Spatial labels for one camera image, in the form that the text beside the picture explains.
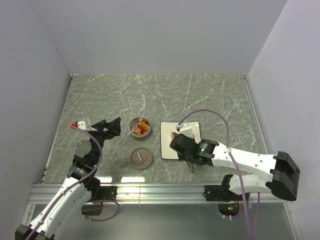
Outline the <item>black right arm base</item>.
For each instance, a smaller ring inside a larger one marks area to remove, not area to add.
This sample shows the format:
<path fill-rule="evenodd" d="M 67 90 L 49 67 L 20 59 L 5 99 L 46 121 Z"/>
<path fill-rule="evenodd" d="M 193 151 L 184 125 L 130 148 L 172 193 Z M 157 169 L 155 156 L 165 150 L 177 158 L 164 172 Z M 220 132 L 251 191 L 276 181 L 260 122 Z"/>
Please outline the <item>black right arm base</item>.
<path fill-rule="evenodd" d="M 242 194 L 236 194 L 229 190 L 233 174 L 224 176 L 220 185 L 205 185 L 202 196 L 207 202 L 224 202 L 242 201 Z"/>

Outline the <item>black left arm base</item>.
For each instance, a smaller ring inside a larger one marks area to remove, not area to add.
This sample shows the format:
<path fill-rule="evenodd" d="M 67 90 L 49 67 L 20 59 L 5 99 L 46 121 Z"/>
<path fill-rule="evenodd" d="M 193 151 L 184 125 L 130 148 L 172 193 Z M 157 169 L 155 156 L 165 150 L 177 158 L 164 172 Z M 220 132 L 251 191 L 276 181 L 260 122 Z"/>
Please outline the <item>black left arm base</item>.
<path fill-rule="evenodd" d="M 116 211 L 120 206 L 116 203 L 117 186 L 100 186 L 91 198 L 81 207 L 81 213 L 86 216 L 100 216 L 105 205 L 115 206 Z"/>

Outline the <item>orange chicken drumstick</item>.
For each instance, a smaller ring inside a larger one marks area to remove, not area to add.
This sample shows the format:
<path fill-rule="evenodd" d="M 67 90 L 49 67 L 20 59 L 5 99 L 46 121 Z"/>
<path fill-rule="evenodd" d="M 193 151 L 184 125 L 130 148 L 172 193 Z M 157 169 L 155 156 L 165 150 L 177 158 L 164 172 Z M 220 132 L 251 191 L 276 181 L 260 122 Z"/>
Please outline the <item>orange chicken drumstick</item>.
<path fill-rule="evenodd" d="M 173 133 L 171 134 L 171 137 L 174 138 L 174 137 L 176 137 L 177 135 L 178 135 L 178 133 L 173 132 Z"/>

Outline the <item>small pork belly piece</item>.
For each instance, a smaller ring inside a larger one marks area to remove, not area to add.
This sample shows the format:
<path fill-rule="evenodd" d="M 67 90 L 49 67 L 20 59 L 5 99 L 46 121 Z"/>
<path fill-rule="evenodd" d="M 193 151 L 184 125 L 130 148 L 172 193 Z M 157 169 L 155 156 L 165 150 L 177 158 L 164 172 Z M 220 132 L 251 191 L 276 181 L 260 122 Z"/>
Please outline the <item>small pork belly piece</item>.
<path fill-rule="evenodd" d="M 144 133 L 144 131 L 141 130 L 139 127 L 136 126 L 136 127 L 134 128 L 134 133 L 135 133 L 136 135 L 141 135 L 141 134 Z"/>

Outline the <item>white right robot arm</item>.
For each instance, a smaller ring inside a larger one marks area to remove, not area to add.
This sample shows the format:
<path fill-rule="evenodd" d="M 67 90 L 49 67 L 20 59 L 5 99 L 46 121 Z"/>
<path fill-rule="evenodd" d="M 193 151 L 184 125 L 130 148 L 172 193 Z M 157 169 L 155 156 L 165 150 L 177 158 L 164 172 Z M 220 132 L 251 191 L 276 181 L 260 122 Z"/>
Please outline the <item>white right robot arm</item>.
<path fill-rule="evenodd" d="M 183 134 L 173 138 L 170 148 L 183 160 L 195 165 L 226 167 L 245 172 L 243 176 L 224 177 L 220 194 L 226 200 L 242 193 L 272 193 L 290 202 L 297 199 L 301 171 L 286 152 L 259 154 L 207 139 L 197 143 Z"/>

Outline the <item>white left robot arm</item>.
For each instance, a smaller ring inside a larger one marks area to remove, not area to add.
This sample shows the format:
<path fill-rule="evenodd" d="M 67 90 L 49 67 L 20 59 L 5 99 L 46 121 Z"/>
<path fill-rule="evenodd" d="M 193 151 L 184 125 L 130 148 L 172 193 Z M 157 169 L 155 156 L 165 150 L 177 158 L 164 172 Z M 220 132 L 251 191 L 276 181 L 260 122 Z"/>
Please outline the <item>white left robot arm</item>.
<path fill-rule="evenodd" d="M 121 118 L 93 125 L 83 118 L 71 128 L 89 139 L 76 145 L 72 165 L 60 189 L 37 217 L 17 228 L 14 234 L 17 240 L 56 240 L 85 204 L 95 204 L 100 209 L 104 203 L 117 204 L 117 187 L 102 186 L 95 174 L 103 159 L 105 141 L 121 134 Z"/>

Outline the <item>orange sweet potato slice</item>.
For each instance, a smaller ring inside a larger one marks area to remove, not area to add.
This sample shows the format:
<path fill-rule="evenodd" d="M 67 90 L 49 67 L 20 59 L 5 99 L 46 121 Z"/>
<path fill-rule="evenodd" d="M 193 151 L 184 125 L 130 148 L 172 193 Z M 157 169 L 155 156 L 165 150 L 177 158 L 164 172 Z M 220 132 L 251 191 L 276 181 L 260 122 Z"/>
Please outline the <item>orange sweet potato slice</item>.
<path fill-rule="evenodd" d="M 144 121 L 142 121 L 142 122 L 140 123 L 140 125 L 141 125 L 144 129 L 149 129 L 149 126 L 148 126 Z"/>

